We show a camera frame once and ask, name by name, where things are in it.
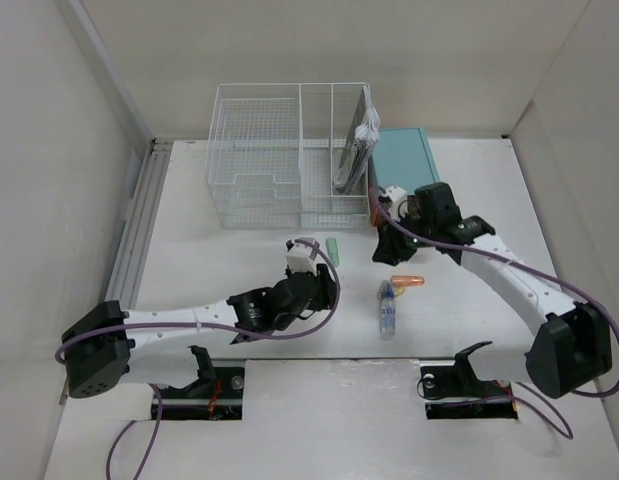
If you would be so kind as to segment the green eraser stick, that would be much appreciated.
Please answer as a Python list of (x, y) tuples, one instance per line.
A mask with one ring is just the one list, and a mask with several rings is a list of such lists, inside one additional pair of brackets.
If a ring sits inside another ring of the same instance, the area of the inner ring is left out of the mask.
[(330, 261), (335, 267), (338, 267), (340, 264), (340, 255), (337, 240), (333, 237), (327, 238), (326, 249)]

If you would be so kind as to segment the clear blue glue bottle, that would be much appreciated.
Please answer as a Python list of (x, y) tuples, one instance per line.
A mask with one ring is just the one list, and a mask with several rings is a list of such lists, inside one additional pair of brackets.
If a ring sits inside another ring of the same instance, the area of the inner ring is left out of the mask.
[(384, 281), (379, 290), (379, 334), (384, 341), (392, 340), (395, 336), (396, 306), (393, 286)]

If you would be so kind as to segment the grey white booklet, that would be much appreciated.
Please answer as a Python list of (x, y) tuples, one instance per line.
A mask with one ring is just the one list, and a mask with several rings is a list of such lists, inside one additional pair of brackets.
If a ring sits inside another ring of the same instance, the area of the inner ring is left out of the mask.
[(359, 182), (379, 143), (380, 124), (370, 88), (363, 84), (338, 166), (338, 176), (334, 180), (336, 193), (349, 195)]

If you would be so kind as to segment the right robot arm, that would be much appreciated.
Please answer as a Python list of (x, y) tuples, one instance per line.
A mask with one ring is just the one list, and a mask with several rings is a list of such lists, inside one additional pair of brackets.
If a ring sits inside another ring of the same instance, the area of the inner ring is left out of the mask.
[(557, 399), (613, 367), (619, 329), (604, 307), (567, 282), (524, 264), (483, 218), (465, 217), (451, 188), (436, 182), (412, 193), (386, 187), (372, 195), (381, 219), (376, 263), (398, 265), (433, 247), (488, 285), (523, 321), (532, 342), (497, 347), (484, 340), (452, 369), (454, 386), (476, 393), (488, 381), (533, 384)]

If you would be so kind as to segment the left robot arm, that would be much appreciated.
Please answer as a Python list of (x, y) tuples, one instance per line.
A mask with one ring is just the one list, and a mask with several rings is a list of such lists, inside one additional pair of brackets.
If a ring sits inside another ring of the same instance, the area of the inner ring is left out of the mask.
[(103, 394), (120, 383), (163, 384), (198, 397), (212, 387), (213, 333), (230, 334), (231, 346), (307, 337), (318, 329), (287, 329), (315, 313), (333, 317), (340, 293), (335, 270), (320, 263), (314, 271), (287, 271), (272, 287), (215, 304), (143, 312), (105, 301), (62, 334), (55, 357), (74, 399)]

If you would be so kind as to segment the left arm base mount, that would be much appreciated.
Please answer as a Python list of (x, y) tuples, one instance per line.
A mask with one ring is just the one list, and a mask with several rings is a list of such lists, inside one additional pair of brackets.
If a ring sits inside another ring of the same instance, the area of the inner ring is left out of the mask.
[(182, 388), (159, 386), (162, 419), (167, 421), (239, 421), (243, 415), (244, 360), (212, 360), (199, 346), (189, 348), (195, 377)]

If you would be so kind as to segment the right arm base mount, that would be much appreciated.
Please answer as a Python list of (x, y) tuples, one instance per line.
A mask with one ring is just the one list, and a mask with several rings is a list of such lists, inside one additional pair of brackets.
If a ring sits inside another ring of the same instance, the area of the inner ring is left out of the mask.
[(518, 419), (511, 388), (479, 380), (470, 365), (469, 356), (490, 344), (479, 342), (452, 359), (420, 364), (416, 390), (425, 401), (428, 420)]

